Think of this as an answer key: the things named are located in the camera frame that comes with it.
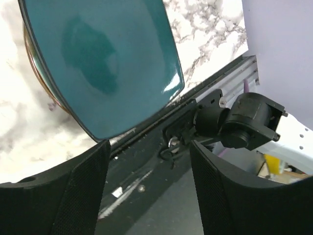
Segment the teal square plate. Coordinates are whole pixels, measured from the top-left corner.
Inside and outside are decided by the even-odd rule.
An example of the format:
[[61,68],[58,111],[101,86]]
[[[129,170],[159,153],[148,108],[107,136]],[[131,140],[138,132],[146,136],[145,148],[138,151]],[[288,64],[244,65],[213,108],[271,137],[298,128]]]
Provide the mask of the teal square plate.
[[123,134],[184,88],[160,0],[21,0],[53,90],[95,141]]

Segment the light green round plate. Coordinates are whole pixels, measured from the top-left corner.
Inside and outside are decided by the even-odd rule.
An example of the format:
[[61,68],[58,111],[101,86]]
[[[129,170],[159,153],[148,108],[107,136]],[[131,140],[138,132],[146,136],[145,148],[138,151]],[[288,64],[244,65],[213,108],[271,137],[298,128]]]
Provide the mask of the light green round plate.
[[39,56],[36,53],[25,24],[23,24],[23,39],[29,62],[37,80],[39,81],[45,92],[48,94],[48,96],[53,100],[54,106],[58,105],[61,109],[69,114],[69,111],[61,102],[59,95],[57,95],[56,92],[53,90],[51,82],[47,78],[46,72],[44,71],[44,68],[39,60]]

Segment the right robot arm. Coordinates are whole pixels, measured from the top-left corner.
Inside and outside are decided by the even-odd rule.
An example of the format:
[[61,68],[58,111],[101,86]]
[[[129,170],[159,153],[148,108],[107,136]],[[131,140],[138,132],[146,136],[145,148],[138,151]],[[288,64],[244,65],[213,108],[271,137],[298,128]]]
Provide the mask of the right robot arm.
[[203,107],[194,127],[210,143],[258,151],[313,174],[313,131],[261,94],[241,94],[231,108]]

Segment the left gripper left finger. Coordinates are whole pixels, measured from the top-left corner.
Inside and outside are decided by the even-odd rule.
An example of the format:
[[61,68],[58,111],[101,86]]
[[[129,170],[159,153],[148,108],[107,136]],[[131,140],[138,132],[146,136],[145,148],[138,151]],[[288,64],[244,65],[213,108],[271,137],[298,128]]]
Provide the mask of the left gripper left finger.
[[2,235],[92,235],[111,154],[109,140],[17,183],[0,186]]

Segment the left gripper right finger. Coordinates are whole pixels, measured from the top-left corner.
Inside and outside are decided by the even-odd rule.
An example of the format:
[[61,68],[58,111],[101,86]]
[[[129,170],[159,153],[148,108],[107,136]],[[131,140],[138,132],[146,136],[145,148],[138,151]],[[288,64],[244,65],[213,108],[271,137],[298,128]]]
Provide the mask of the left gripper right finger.
[[280,184],[217,157],[197,141],[192,171],[206,235],[310,235],[313,180]]

